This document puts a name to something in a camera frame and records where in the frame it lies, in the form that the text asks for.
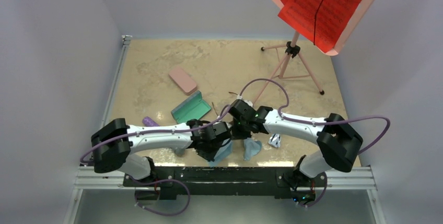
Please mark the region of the brown sunglasses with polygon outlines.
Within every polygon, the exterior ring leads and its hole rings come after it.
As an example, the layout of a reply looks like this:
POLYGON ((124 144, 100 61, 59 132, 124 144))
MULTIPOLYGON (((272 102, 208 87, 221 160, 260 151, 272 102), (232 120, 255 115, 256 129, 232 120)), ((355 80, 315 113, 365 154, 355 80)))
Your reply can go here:
POLYGON ((220 116, 222 114, 222 110, 224 106, 231 104, 238 96, 238 93, 233 91, 228 91, 223 96, 218 96, 215 98, 215 100, 211 101, 212 109, 214 110, 216 116, 220 116))

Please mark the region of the teal glasses case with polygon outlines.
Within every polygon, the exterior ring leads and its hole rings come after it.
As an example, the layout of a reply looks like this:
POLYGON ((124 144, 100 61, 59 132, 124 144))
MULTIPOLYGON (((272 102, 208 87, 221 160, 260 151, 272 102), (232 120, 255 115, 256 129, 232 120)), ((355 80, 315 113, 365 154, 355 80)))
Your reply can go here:
POLYGON ((200 120, 211 109, 212 107, 203 99, 202 93, 197 90, 175 107, 171 111, 171 115, 180 124, 189 120, 200 120))

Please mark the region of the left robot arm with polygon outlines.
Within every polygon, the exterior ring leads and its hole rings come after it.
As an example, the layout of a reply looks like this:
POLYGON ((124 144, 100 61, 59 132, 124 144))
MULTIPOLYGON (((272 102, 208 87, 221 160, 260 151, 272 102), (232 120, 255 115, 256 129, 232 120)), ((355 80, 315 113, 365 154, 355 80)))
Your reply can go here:
POLYGON ((156 173, 149 157, 138 152, 152 149, 194 149, 206 161, 213 162, 219 150, 231 139, 227 122, 190 120, 172 126, 127 125, 118 118, 91 136, 92 162, 96 173, 121 171, 141 186, 154 184, 156 173))

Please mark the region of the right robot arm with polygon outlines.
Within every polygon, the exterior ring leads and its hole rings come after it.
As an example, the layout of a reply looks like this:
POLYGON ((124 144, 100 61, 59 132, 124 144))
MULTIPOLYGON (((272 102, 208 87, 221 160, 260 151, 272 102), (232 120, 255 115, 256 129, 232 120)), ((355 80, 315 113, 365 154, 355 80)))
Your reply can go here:
POLYGON ((294 181, 301 186, 330 169, 350 172, 363 143, 362 137, 334 113, 328 117, 309 118, 266 106, 255 110, 237 99, 231 104, 229 114, 234 125, 243 132, 280 134, 316 144, 319 150, 301 158, 293 172, 294 181))

